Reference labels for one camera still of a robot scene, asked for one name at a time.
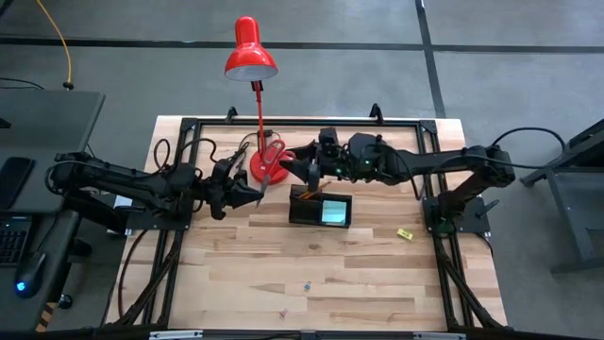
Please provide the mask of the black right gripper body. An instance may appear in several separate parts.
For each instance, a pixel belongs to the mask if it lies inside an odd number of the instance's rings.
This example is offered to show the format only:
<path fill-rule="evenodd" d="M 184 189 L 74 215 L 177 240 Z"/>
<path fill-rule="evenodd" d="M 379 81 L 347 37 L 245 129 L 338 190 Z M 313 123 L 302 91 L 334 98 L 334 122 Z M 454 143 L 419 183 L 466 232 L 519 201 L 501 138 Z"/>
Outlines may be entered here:
<path fill-rule="evenodd" d="M 319 181 L 324 176 L 333 176 L 337 180 L 351 180 L 353 178 L 352 165 L 348 150 L 339 144 L 337 131 L 334 127 L 322 128 L 318 135 L 319 144 L 315 159 L 309 159 L 317 164 L 316 172 L 308 173 L 308 187 L 317 190 Z"/>

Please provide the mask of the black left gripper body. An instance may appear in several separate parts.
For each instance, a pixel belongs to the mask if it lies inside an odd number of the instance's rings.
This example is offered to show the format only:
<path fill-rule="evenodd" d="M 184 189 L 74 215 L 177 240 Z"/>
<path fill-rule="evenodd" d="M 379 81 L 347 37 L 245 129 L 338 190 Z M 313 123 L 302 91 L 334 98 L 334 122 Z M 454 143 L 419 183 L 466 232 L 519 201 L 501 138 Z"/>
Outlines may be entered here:
<path fill-rule="evenodd" d="M 203 202 L 210 207 L 210 215 L 215 220 L 222 220 L 226 213 L 223 211 L 227 191 L 231 185 L 230 172 L 235 161 L 221 159 L 213 165 L 211 174 L 204 181 Z"/>

